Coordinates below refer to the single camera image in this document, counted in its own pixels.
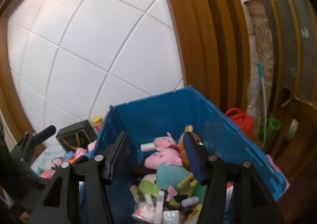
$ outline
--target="tile grout line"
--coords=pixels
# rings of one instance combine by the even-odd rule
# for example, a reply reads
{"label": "tile grout line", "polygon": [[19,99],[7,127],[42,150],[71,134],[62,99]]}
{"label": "tile grout line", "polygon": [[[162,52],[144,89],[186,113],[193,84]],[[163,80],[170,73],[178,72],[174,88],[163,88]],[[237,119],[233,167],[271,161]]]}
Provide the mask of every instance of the tile grout line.
{"label": "tile grout line", "polygon": [[36,12],[36,14],[35,14],[35,17],[34,17],[34,19],[33,19],[33,21],[32,21],[30,30],[28,30],[28,31],[29,31],[29,35],[28,35],[28,38],[27,38],[27,40],[26,40],[26,42],[25,42],[25,46],[24,46],[23,53],[22,53],[22,58],[21,58],[21,66],[20,66],[20,74],[19,74],[19,78],[20,78],[20,80],[19,80],[19,90],[20,90],[21,70],[22,70],[22,65],[23,65],[23,59],[24,59],[25,48],[26,48],[26,45],[27,45],[27,43],[28,43],[28,40],[29,40],[29,37],[30,37],[30,34],[31,34],[32,27],[33,27],[34,22],[35,22],[35,19],[36,19],[37,15],[38,15],[40,9],[42,8],[42,6],[43,6],[43,4],[44,4],[44,1],[45,1],[45,0],[42,1],[42,3],[41,3],[41,5],[40,5],[39,9],[37,10],[37,12]]}
{"label": "tile grout line", "polygon": [[69,113],[67,110],[62,109],[60,106],[58,106],[57,104],[55,104],[55,103],[52,102],[51,100],[49,100],[49,99],[46,98],[46,101],[49,101],[50,103],[54,104],[57,108],[61,109],[63,112],[66,112],[67,114],[71,115],[72,117],[74,117],[74,118],[76,118],[76,119],[79,119],[79,120],[82,120],[81,118],[76,117],[75,115]]}
{"label": "tile grout line", "polygon": [[132,27],[130,33],[127,35],[126,39],[123,41],[121,47],[119,48],[114,60],[112,61],[112,64],[109,68],[109,73],[111,73],[111,71],[113,70],[113,67],[115,65],[115,62],[117,61],[118,57],[120,56],[121,52],[123,51],[123,49],[126,46],[126,43],[128,42],[129,38],[132,36],[132,34],[134,33],[134,31],[136,30],[137,26],[140,24],[141,20],[144,18],[144,16],[148,15],[147,12],[148,10],[154,5],[154,3],[157,0],[153,0],[153,2],[148,6],[147,10],[144,12],[144,14],[139,18],[139,20],[135,23],[135,25]]}
{"label": "tile grout line", "polygon": [[169,25],[165,24],[165,23],[162,22],[161,20],[157,19],[156,17],[154,17],[154,16],[152,16],[152,15],[150,15],[150,14],[148,14],[148,13],[147,13],[147,16],[149,16],[149,17],[155,19],[156,21],[160,22],[160,23],[163,24],[165,27],[167,27],[170,31],[172,31],[173,33],[175,33],[175,31],[174,31],[173,28],[171,28]]}
{"label": "tile grout line", "polygon": [[20,65],[20,74],[19,74],[19,78],[20,78],[19,85],[20,85],[20,83],[21,83],[21,71],[22,71],[22,65],[23,65],[23,58],[24,58],[25,48],[26,48],[26,45],[27,45],[27,43],[28,43],[30,34],[31,34],[31,31],[29,31],[29,35],[28,35],[28,38],[27,38],[27,40],[26,40],[26,42],[25,42],[25,45],[24,45],[24,48],[23,48],[23,52],[22,52],[21,65]]}
{"label": "tile grout line", "polygon": [[56,43],[50,41],[50,40],[47,40],[47,39],[44,38],[43,36],[40,36],[40,35],[38,35],[38,34],[32,32],[32,31],[30,31],[30,30],[28,30],[28,29],[26,29],[26,28],[24,28],[24,29],[27,30],[27,31],[29,31],[30,33],[32,33],[32,34],[34,34],[34,35],[37,35],[38,37],[41,37],[42,39],[44,39],[44,40],[46,40],[46,41],[48,41],[48,42],[50,42],[50,43],[52,43],[52,44],[58,46],[58,48],[61,48],[61,49],[63,49],[63,50],[66,50],[67,52],[69,52],[69,53],[71,53],[71,54],[77,56],[78,58],[81,58],[81,59],[85,60],[86,62],[88,62],[88,63],[94,65],[94,66],[97,67],[98,69],[100,69],[100,70],[102,70],[102,71],[104,71],[104,72],[108,72],[107,70],[105,70],[105,69],[103,69],[103,68],[97,66],[95,63],[92,63],[92,62],[90,62],[89,60],[87,60],[87,59],[85,59],[85,58],[83,58],[83,57],[81,57],[81,56],[75,54],[74,52],[72,52],[72,51],[70,51],[70,50],[68,50],[68,49],[66,49],[66,48],[64,48],[64,47],[62,47],[62,46],[60,46],[60,45],[58,45],[58,44],[56,44]]}
{"label": "tile grout line", "polygon": [[134,5],[130,4],[130,3],[125,2],[124,0],[116,0],[116,1],[119,1],[119,2],[121,2],[121,3],[123,3],[123,4],[125,4],[125,5],[128,5],[128,6],[132,7],[132,8],[134,8],[134,9],[136,9],[136,10],[142,12],[143,14],[145,13],[145,11],[139,9],[138,7],[136,7],[136,6],[134,6]]}
{"label": "tile grout line", "polygon": [[134,87],[135,89],[140,90],[141,92],[143,92],[143,93],[145,93],[145,94],[147,94],[147,95],[149,95],[149,96],[152,96],[152,94],[149,94],[148,92],[146,92],[146,91],[144,91],[144,90],[142,90],[142,89],[140,89],[140,88],[136,87],[135,85],[130,84],[129,82],[127,82],[127,81],[123,80],[122,78],[120,78],[120,77],[118,77],[118,76],[116,76],[116,75],[114,75],[114,74],[112,74],[112,73],[109,73],[109,75],[114,76],[114,77],[116,77],[117,79],[120,79],[121,81],[123,81],[123,82],[127,83],[128,85],[130,85],[130,86]]}
{"label": "tile grout line", "polygon": [[177,86],[174,88],[173,91],[175,91],[177,89],[177,87],[180,85],[180,83],[183,81],[183,78],[179,81],[179,83],[177,84]]}
{"label": "tile grout line", "polygon": [[54,66],[54,63],[55,63],[55,60],[56,60],[56,56],[57,56],[57,53],[58,53],[58,49],[59,49],[59,48],[56,48],[56,52],[55,52],[55,55],[54,55],[54,58],[53,58],[53,61],[52,61],[52,64],[51,64],[51,69],[50,69],[49,77],[47,78],[45,98],[47,98],[47,91],[49,90],[49,83],[50,83],[50,80],[51,80],[51,75],[52,75],[52,71],[53,71],[53,66]]}
{"label": "tile grout line", "polygon": [[39,9],[37,10],[37,12],[36,12],[36,14],[35,14],[35,17],[34,17],[34,19],[33,19],[33,21],[32,21],[31,27],[30,27],[30,31],[32,30],[32,27],[33,27],[33,25],[34,25],[35,19],[37,18],[37,15],[39,14],[39,12],[40,12],[40,10],[41,10],[41,8],[42,8],[44,2],[45,2],[45,0],[43,0],[43,2],[41,3]]}
{"label": "tile grout line", "polygon": [[96,104],[96,102],[97,102],[97,99],[98,99],[98,96],[99,96],[99,94],[100,94],[100,91],[101,91],[101,89],[102,89],[102,87],[103,87],[103,84],[105,83],[105,81],[106,81],[108,75],[109,75],[109,74],[106,74],[105,78],[103,79],[103,81],[102,81],[102,83],[101,83],[101,85],[100,85],[100,87],[99,87],[99,90],[98,90],[98,92],[97,92],[96,98],[95,98],[95,100],[94,100],[94,102],[93,102],[93,104],[92,104],[92,106],[91,106],[90,111],[89,111],[88,118],[91,118],[91,113],[93,112],[93,109],[94,109],[95,104]]}
{"label": "tile grout line", "polygon": [[148,6],[148,8],[146,9],[145,14],[148,13],[148,11],[152,8],[152,6],[155,4],[156,1],[157,1],[157,0],[153,0],[153,1],[152,1],[152,3],[151,3],[151,4]]}
{"label": "tile grout line", "polygon": [[83,2],[84,2],[84,0],[81,0],[81,1],[80,1],[80,3],[79,3],[79,5],[77,6],[77,8],[75,9],[73,15],[72,15],[71,18],[69,19],[69,21],[68,21],[68,23],[67,23],[67,26],[65,27],[65,30],[64,30],[64,32],[63,32],[63,34],[62,34],[62,36],[61,36],[61,39],[60,39],[60,41],[59,41],[59,43],[58,43],[58,46],[61,45],[61,42],[63,41],[64,35],[66,34],[67,29],[68,29],[70,23],[72,22],[72,19],[74,18],[75,14],[77,13],[77,10],[79,9],[79,7],[82,5]]}
{"label": "tile grout line", "polygon": [[46,114],[46,97],[45,97],[45,100],[44,100],[44,109],[43,109],[43,129],[45,128],[45,114]]}
{"label": "tile grout line", "polygon": [[131,37],[131,35],[134,33],[134,30],[136,29],[136,27],[139,25],[140,21],[143,19],[143,17],[145,16],[145,14],[142,14],[139,19],[137,20],[137,22],[134,24],[134,26],[131,28],[131,31],[128,33],[128,35],[126,36],[126,38],[123,40],[123,43],[121,44],[120,48],[118,49],[113,61],[111,62],[111,65],[109,67],[109,73],[113,70],[113,67],[115,65],[115,62],[117,61],[118,56],[121,54],[123,48],[125,47],[127,41],[129,40],[129,38]]}

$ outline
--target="green rolled mat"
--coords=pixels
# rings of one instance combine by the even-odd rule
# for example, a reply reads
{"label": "green rolled mat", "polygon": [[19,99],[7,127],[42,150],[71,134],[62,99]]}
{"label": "green rolled mat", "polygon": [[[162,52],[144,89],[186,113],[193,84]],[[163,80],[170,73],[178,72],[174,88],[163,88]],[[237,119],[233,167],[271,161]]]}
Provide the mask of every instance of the green rolled mat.
{"label": "green rolled mat", "polygon": [[[276,135],[278,134],[279,130],[281,129],[281,123],[276,118],[268,118],[267,119],[267,127],[266,127],[266,139],[265,139],[265,148],[264,152],[267,151],[271,143],[274,141]],[[263,130],[259,135],[259,140],[263,142]]]}

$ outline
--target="white tube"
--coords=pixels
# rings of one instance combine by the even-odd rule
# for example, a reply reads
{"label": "white tube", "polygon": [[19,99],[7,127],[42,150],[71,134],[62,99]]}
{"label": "white tube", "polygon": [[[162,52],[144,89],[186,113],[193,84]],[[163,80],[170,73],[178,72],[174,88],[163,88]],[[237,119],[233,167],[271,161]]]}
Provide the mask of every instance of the white tube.
{"label": "white tube", "polygon": [[199,198],[197,196],[193,196],[190,198],[187,198],[185,200],[182,201],[182,206],[183,207],[188,207],[194,204],[198,204],[199,203]]}
{"label": "white tube", "polygon": [[156,150],[156,146],[154,145],[154,143],[141,144],[141,151],[142,152],[150,152],[150,151],[155,151],[155,150]]}

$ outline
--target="stuffed toy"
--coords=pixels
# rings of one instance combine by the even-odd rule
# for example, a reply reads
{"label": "stuffed toy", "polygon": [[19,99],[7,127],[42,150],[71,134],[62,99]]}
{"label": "stuffed toy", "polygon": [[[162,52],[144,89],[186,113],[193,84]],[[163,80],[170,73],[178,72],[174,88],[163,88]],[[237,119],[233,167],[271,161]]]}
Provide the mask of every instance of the stuffed toy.
{"label": "stuffed toy", "polygon": [[[185,127],[185,132],[191,132],[193,137],[195,138],[196,142],[197,143],[201,143],[200,137],[197,134],[193,133],[193,126],[192,125],[187,125]],[[180,140],[179,140],[179,145],[178,146],[179,146],[179,150],[180,150],[180,158],[182,159],[183,167],[185,169],[187,169],[188,171],[190,171],[189,162],[188,162],[188,159],[187,159],[187,156],[186,156],[186,153],[185,153],[185,149],[184,149],[184,146],[183,146],[183,135],[184,135],[184,133],[180,136]]]}
{"label": "stuffed toy", "polygon": [[167,132],[168,136],[157,137],[154,139],[153,143],[156,147],[162,146],[168,148],[170,145],[177,145],[175,140],[172,138],[171,134]]}
{"label": "stuffed toy", "polygon": [[193,179],[192,174],[187,171],[182,166],[182,161],[180,159],[180,154],[178,147],[175,145],[175,148],[157,148],[158,152],[155,152],[149,156],[144,165],[147,168],[155,169],[156,172],[156,183],[152,184],[150,181],[142,181],[139,185],[141,192],[147,191],[148,193],[155,195],[157,190],[167,190],[167,201],[179,205],[175,200],[172,200],[173,197],[178,195],[181,190],[185,189],[186,191],[182,194],[188,193],[187,187],[194,187],[197,184],[197,181],[191,181]]}
{"label": "stuffed toy", "polygon": [[180,159],[180,154],[176,149],[158,147],[158,152],[153,153],[146,158],[144,166],[149,169],[157,170],[159,165],[163,162],[167,166],[177,165],[182,166],[182,160]]}

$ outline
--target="pink pig plush toy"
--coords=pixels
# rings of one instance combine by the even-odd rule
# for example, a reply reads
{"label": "pink pig plush toy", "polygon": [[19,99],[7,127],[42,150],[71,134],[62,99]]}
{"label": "pink pig plush toy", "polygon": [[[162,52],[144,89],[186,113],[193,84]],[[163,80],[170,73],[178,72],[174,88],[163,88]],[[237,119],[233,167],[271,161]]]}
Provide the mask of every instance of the pink pig plush toy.
{"label": "pink pig plush toy", "polygon": [[85,149],[83,148],[77,148],[76,152],[75,152],[75,158],[78,159],[80,156],[82,155],[86,155],[87,152]]}
{"label": "pink pig plush toy", "polygon": [[172,138],[171,134],[167,132],[168,136],[157,137],[154,139],[153,143],[156,147],[162,146],[164,148],[169,147],[170,145],[176,145],[175,140]]}
{"label": "pink pig plush toy", "polygon": [[151,156],[147,157],[144,166],[150,169],[158,169],[158,166],[165,162],[168,165],[182,166],[182,160],[180,159],[180,154],[176,149],[173,148],[163,148],[159,147],[160,151],[153,153]]}

